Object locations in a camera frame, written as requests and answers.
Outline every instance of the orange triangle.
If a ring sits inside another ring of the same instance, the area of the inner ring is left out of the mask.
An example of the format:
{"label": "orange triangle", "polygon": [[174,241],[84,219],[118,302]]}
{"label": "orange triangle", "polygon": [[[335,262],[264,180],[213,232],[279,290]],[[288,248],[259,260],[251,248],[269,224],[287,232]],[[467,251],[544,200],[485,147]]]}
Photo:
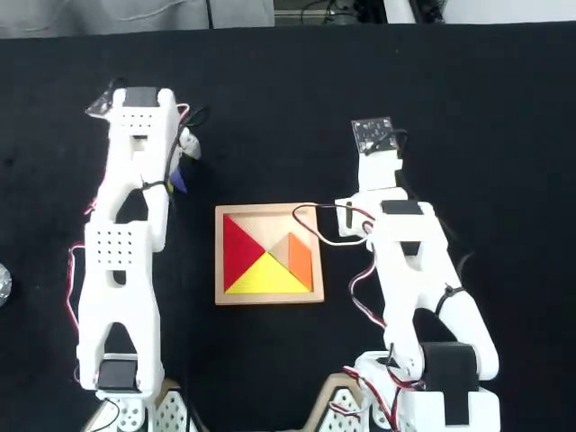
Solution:
{"label": "orange triangle", "polygon": [[312,252],[292,233],[289,234],[290,273],[312,291]]}

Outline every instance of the gray curtain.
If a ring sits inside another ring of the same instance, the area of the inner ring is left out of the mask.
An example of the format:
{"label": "gray curtain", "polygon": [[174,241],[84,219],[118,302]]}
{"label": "gray curtain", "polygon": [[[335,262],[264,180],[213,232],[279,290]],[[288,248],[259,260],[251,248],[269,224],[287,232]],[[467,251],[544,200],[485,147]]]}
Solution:
{"label": "gray curtain", "polygon": [[[273,0],[211,0],[215,28],[274,25]],[[207,29],[205,0],[0,0],[0,38]]]}

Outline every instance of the circuit board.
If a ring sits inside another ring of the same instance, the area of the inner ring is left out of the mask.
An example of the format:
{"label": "circuit board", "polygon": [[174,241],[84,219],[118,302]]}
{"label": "circuit board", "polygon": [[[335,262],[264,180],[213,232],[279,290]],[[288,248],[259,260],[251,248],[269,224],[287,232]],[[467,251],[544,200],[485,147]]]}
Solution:
{"label": "circuit board", "polygon": [[[354,131],[358,153],[365,153],[375,142],[378,142],[392,131],[393,127],[390,117],[381,117],[378,119],[353,120],[352,130]],[[379,146],[379,149],[394,149],[393,144],[394,138],[388,139]]]}

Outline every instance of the beige triangle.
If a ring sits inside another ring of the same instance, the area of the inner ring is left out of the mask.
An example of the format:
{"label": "beige triangle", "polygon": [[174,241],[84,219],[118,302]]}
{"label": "beige triangle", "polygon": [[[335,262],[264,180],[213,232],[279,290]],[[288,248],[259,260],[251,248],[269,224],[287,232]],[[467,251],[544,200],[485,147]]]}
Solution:
{"label": "beige triangle", "polygon": [[293,231],[295,221],[290,214],[285,212],[247,212],[232,213],[232,220],[241,227],[258,245],[265,250],[270,250]]}
{"label": "beige triangle", "polygon": [[282,240],[268,251],[270,255],[276,258],[284,267],[290,267],[290,234],[285,236]]}

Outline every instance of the blue part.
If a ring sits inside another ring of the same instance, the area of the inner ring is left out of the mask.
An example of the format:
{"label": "blue part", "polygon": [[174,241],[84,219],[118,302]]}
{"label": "blue part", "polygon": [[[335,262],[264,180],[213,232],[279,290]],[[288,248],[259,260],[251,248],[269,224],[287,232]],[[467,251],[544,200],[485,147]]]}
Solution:
{"label": "blue part", "polygon": [[174,170],[172,175],[170,176],[170,183],[174,188],[178,191],[183,192],[184,194],[188,194],[188,189],[186,188],[186,183],[182,178],[182,173],[180,172],[180,167]]}

